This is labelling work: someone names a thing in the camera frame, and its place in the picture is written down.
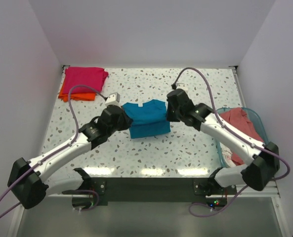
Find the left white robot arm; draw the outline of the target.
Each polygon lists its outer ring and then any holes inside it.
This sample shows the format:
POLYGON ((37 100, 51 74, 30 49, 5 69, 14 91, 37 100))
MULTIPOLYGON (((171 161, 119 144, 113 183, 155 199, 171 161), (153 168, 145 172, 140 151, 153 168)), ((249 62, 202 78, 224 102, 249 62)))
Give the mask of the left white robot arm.
POLYGON ((28 161, 17 159, 11 169, 8 187, 25 209, 35 207, 55 191, 75 189, 80 194, 87 193, 90 181, 84 177, 53 186, 47 184, 47 180, 71 160, 107 142, 115 132, 129 129, 132 122, 122 107, 108 106, 100 116, 84 124, 75 136, 58 147, 28 161))

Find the blue t shirt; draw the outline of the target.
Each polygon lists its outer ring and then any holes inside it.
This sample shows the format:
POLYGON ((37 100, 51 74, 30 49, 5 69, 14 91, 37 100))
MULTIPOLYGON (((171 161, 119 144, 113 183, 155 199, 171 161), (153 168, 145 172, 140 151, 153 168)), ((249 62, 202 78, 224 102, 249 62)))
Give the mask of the blue t shirt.
POLYGON ((133 120, 129 128, 131 139, 153 137, 170 133, 164 101, 153 99, 142 106, 134 103, 123 105, 125 113, 133 120))

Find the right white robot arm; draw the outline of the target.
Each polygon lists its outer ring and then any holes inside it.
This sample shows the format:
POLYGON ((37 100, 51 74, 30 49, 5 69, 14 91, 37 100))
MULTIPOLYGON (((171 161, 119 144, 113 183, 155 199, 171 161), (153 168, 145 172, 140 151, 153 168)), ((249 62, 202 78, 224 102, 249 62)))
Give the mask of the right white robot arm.
POLYGON ((232 185, 246 185, 262 191, 280 169, 278 146, 255 140, 224 121, 204 103, 194 105, 183 89, 167 95, 167 120, 180 121, 218 140, 236 153, 243 165, 216 169, 202 188, 214 194, 232 185))

